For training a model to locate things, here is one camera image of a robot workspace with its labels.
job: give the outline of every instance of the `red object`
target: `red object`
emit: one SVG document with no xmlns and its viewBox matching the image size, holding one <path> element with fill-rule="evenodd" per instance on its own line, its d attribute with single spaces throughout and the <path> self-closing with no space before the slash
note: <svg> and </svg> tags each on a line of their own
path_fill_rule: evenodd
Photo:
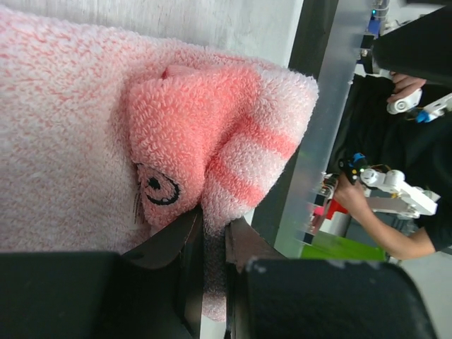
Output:
<svg viewBox="0 0 452 339">
<path fill-rule="evenodd" d="M 314 215 L 323 215 L 325 213 L 324 207 L 315 207 Z"/>
<path fill-rule="evenodd" d="M 328 209 L 328 212 L 326 213 L 326 219 L 331 220 L 333 219 L 334 213 L 344 213 L 348 214 L 348 210 L 343 208 L 336 200 L 332 200 L 330 204 L 330 208 Z"/>
</svg>

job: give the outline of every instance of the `person's hand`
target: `person's hand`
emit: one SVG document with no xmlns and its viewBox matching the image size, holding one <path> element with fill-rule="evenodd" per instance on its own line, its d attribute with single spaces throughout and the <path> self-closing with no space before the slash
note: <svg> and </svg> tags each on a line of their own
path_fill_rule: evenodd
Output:
<svg viewBox="0 0 452 339">
<path fill-rule="evenodd" d="M 426 80 L 424 79 L 406 76 L 405 74 L 391 72 L 391 75 L 395 88 L 394 94 L 388 98 L 389 103 L 396 102 L 399 99 L 403 99 L 404 97 L 413 94 L 426 83 Z"/>
<path fill-rule="evenodd" d="M 354 218 L 360 213 L 370 211 L 362 185 L 359 182 L 352 185 L 344 173 L 339 176 L 334 199 Z"/>
</svg>

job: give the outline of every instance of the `pink striped towel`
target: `pink striped towel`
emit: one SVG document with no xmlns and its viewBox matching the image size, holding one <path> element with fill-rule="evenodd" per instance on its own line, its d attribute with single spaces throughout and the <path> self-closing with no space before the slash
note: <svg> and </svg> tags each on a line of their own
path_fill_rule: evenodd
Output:
<svg viewBox="0 0 452 339">
<path fill-rule="evenodd" d="M 160 230 L 201 203 L 203 312 L 225 319 L 224 239 L 268 193 L 317 98 L 265 61 L 0 6 L 2 251 L 127 251 L 136 173 Z"/>
</svg>

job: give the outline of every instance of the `robot controller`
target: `robot controller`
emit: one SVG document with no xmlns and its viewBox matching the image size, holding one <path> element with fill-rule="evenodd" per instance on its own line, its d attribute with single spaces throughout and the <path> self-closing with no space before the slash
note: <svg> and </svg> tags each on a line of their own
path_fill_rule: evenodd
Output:
<svg viewBox="0 0 452 339">
<path fill-rule="evenodd" d="M 405 182 L 405 175 L 401 171 L 380 172 L 370 167 L 361 153 L 355 154 L 351 159 L 341 160 L 339 166 L 352 184 L 360 180 L 365 185 L 367 202 L 374 212 L 395 213 L 404 218 L 436 213 L 439 196 L 410 186 Z M 386 192 L 388 197 L 370 196 L 371 189 Z"/>
</svg>

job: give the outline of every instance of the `white plastic part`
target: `white plastic part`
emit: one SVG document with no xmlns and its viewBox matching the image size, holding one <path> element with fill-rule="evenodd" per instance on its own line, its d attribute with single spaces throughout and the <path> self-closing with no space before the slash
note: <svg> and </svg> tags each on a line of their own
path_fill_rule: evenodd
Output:
<svg viewBox="0 0 452 339">
<path fill-rule="evenodd" d="M 435 120 L 438 117 L 442 117 L 447 112 L 451 112 L 452 93 L 449 93 L 441 99 L 438 99 L 437 101 L 425 106 L 423 108 L 423 111 L 425 111 L 429 115 L 429 121 Z"/>
<path fill-rule="evenodd" d="M 419 88 L 413 94 L 388 104 L 386 109 L 389 114 L 399 114 L 409 111 L 418 106 L 421 101 L 421 96 L 422 90 Z"/>
<path fill-rule="evenodd" d="M 368 198 L 367 203 L 375 212 L 396 213 L 407 218 L 436 213 L 438 196 L 427 195 L 418 187 L 407 184 L 401 171 L 392 170 L 384 174 L 375 169 L 366 169 L 361 173 L 361 180 L 369 187 L 396 195 L 395 198 Z"/>
</svg>

